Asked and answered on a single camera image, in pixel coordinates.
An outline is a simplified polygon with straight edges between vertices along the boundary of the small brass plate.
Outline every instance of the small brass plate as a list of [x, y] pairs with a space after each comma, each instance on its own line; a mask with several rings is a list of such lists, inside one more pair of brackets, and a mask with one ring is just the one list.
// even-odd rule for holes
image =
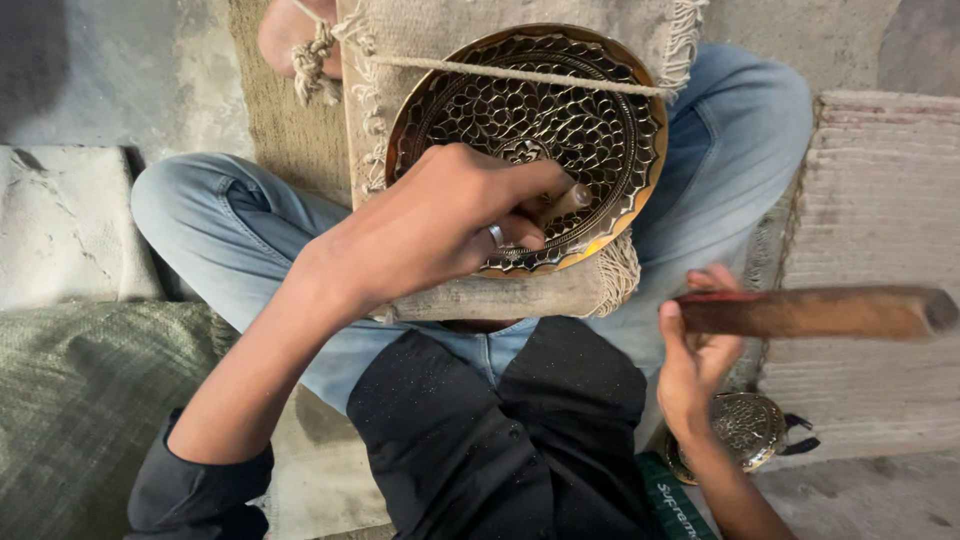
[[[773, 457], [786, 432], [780, 407], [769, 398], [749, 392], [715, 396], [710, 422], [730, 456], [748, 473]], [[697, 483], [672, 433], [667, 434], [663, 457], [680, 481]]]
[[[517, 26], [447, 60], [652, 86], [626, 47], [591, 30]], [[662, 100], [572, 86], [430, 71], [400, 109], [387, 151], [392, 184], [435, 144], [463, 142], [513, 163], [556, 160], [593, 201], [545, 228], [539, 251], [507, 246], [481, 268], [494, 278], [529, 277], [587, 258], [616, 238], [650, 196], [666, 153]]]

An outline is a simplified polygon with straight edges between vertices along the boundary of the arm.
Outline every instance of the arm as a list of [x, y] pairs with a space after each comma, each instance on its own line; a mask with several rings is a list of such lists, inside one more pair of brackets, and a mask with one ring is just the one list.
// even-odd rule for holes
[[[269, 478], [273, 461], [263, 456], [283, 405], [330, 336], [395, 298], [477, 271], [494, 249], [486, 229], [492, 222], [508, 242], [541, 249], [543, 232], [510, 212], [572, 185], [552, 161], [512, 166], [465, 145], [435, 146], [400, 182], [309, 242], [274, 298], [151, 449], [128, 509], [134, 529], [156, 535], [242, 511], [237, 502], [262, 493], [265, 483], [238, 494], [204, 478], [215, 472], [217, 482], [231, 483], [232, 471], [260, 475], [263, 467]], [[177, 474], [196, 481], [165, 481]]]
[[[691, 271], [693, 288], [735, 289], [730, 273], [713, 264], [706, 273]], [[666, 361], [657, 399], [667, 426], [684, 450], [717, 526], [731, 540], [795, 539], [773, 507], [733, 463], [709, 421], [709, 401], [740, 356], [739, 337], [688, 335], [676, 302], [660, 307], [660, 332]]]

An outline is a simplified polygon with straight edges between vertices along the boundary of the shirt sleeve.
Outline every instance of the shirt sleeve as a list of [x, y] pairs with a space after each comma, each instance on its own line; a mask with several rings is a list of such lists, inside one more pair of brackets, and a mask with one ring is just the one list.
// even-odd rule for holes
[[264, 494], [274, 468], [270, 445], [257, 457], [230, 465], [185, 461], [167, 448], [180, 418], [173, 411], [136, 477], [127, 517], [128, 540], [261, 539], [267, 518], [247, 501]]

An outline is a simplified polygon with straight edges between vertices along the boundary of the black shirt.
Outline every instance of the black shirt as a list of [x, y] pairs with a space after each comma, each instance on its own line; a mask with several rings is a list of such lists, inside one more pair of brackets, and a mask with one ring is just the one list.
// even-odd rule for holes
[[[659, 538], [634, 465], [646, 380], [579, 321], [540, 320], [496, 388], [408, 331], [350, 394], [398, 538]], [[189, 463], [151, 448], [128, 538], [261, 538], [273, 455]]]

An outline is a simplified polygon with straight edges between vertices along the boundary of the left hand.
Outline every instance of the left hand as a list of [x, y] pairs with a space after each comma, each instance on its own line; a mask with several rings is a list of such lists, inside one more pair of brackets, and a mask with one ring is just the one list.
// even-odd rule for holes
[[[706, 272], [687, 272], [686, 284], [703, 291], [739, 290], [727, 268], [716, 263]], [[657, 383], [663, 418], [682, 445], [691, 438], [710, 436], [710, 400], [740, 358], [743, 339], [686, 333], [680, 306], [672, 300], [660, 306], [660, 332], [666, 344], [666, 360]]]
[[495, 249], [490, 223], [506, 242], [542, 249], [543, 231], [511, 211], [573, 185], [555, 161], [512, 165], [466, 144], [433, 146], [389, 189], [307, 244], [288, 280], [306, 292], [323, 286], [327, 301], [332, 292], [361, 316], [479, 270]]

